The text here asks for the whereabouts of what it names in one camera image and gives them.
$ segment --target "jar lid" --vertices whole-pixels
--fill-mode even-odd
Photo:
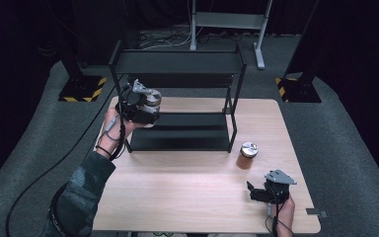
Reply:
[[[258,146],[253,142],[245,142],[242,145],[241,152],[244,156],[253,158],[258,154]]]

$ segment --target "desk leg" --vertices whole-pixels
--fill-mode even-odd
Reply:
[[[269,11],[270,11],[271,5],[272,5],[272,0],[268,0],[266,4],[265,13],[264,13],[263,25],[261,26],[261,30],[260,30],[260,36],[258,37],[258,42],[254,42],[255,56],[257,57],[258,69],[260,70],[265,69],[263,53],[261,52],[261,45],[263,44],[266,24],[269,17]]]
[[[190,47],[189,50],[196,50],[196,34],[195,34],[195,18],[196,18],[196,10],[195,10],[196,0],[192,0],[192,15],[191,15],[191,24],[190,24]]]

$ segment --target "background desk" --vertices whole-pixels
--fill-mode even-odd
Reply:
[[[163,98],[161,111],[211,112],[223,105],[222,99]],[[297,181],[290,187],[296,202],[294,233],[319,232],[318,217],[306,213],[313,203],[277,102],[240,99],[236,120],[231,153],[125,151],[114,160],[117,168],[107,182],[94,229],[267,233],[266,206],[250,200],[246,182],[261,189],[264,175],[280,169]],[[245,141],[260,148],[248,171],[236,166]]]

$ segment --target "gray carpet floor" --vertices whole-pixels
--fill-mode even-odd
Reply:
[[[329,215],[321,219],[322,230],[316,236],[379,236],[379,170],[337,94],[316,78],[314,86],[321,104],[282,103],[279,97],[274,79],[283,75],[299,39],[265,37],[265,70],[256,66],[255,37],[245,36],[239,41],[248,63],[241,98],[278,101],[314,205]],[[198,49],[233,49],[234,45],[229,39],[211,39],[200,43]],[[158,49],[189,47],[186,44]],[[89,66],[83,71],[109,79],[96,102],[58,102],[68,75],[60,62],[51,69],[36,114],[0,171],[0,236],[5,236],[8,211],[21,191],[61,160],[96,118],[70,155],[20,199],[10,221],[12,236],[39,234],[53,194],[92,148],[107,108],[105,100],[115,96],[115,91],[111,93],[114,83],[106,66]],[[161,93],[209,96],[202,90],[189,89],[168,89]],[[95,232],[93,236],[117,236],[117,233]]]

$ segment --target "brown jar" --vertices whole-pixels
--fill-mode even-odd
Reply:
[[[236,165],[242,170],[251,168],[255,156],[258,154],[258,146],[253,142],[245,142],[236,161]]]

